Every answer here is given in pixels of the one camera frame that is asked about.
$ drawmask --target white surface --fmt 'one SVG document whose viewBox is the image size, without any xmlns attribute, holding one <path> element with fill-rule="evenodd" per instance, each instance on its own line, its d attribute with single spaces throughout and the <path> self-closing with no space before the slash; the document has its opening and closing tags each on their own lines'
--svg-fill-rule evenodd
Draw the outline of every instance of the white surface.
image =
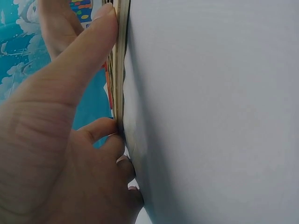
<svg viewBox="0 0 299 224">
<path fill-rule="evenodd" d="M 153 222 L 299 223 L 299 1 L 130 16 L 124 124 Z"/>
</svg>

